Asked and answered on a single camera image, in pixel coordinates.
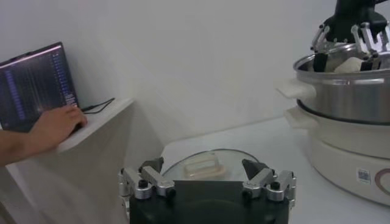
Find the person's bare hand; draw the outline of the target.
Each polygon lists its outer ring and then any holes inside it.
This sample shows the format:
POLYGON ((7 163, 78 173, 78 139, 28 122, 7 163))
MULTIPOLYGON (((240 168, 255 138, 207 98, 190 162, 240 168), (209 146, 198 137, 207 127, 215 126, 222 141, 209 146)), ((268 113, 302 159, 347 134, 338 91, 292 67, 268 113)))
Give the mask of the person's bare hand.
POLYGON ((72 105, 45 111, 27 134, 26 152, 32 156, 52 150, 86 124, 86 116, 72 105))

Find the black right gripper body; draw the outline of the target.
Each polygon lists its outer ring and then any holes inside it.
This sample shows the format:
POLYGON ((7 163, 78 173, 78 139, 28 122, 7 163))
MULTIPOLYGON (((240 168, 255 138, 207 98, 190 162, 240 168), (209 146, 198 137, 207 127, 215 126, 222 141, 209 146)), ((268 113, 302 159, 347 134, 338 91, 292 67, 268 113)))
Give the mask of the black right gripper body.
POLYGON ((326 40, 334 42, 355 42, 351 28, 362 27, 368 23, 373 35, 384 31, 388 20, 375 11, 375 6, 382 1, 377 0, 337 0, 335 13, 326 19, 324 27, 329 27, 326 40))

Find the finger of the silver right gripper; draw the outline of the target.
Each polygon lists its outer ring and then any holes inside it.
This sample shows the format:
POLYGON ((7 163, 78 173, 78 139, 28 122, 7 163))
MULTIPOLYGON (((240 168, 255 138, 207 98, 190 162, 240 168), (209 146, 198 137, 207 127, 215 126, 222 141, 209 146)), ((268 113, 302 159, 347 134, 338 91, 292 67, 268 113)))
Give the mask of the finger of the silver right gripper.
POLYGON ((368 22, 354 25, 351 34, 357 51, 363 56, 360 71, 389 69, 389 22, 377 34, 368 22))
POLYGON ((313 70, 315 72, 324 72, 327 64, 327 52, 329 49, 329 42, 327 41, 327 34, 330 27, 325 24, 319 26, 312 42, 311 50, 314 52, 313 70))

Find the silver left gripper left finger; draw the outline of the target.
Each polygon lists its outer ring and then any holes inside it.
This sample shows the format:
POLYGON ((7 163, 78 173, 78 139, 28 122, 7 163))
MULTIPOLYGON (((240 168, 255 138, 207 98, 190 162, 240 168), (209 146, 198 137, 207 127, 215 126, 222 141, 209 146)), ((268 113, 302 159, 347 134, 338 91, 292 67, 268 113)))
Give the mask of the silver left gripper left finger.
POLYGON ((151 198, 153 192, 167 199, 175 197, 175 182, 160 173, 163 164, 163 157, 159 157, 145 161, 137 170, 122 168, 118 173, 119 195, 124 198, 133 195, 138 200, 151 198))

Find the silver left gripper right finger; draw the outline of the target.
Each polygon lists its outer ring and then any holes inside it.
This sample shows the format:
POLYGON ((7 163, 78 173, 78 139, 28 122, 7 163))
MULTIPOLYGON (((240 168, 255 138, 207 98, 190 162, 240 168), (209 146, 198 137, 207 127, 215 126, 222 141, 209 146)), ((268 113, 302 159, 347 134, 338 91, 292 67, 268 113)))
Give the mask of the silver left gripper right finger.
POLYGON ((251 201, 265 194, 270 201, 296 201, 297 177, 294 172, 283 170, 277 173, 265 163, 243 159, 241 161, 247 181, 243 182, 242 195, 251 201))

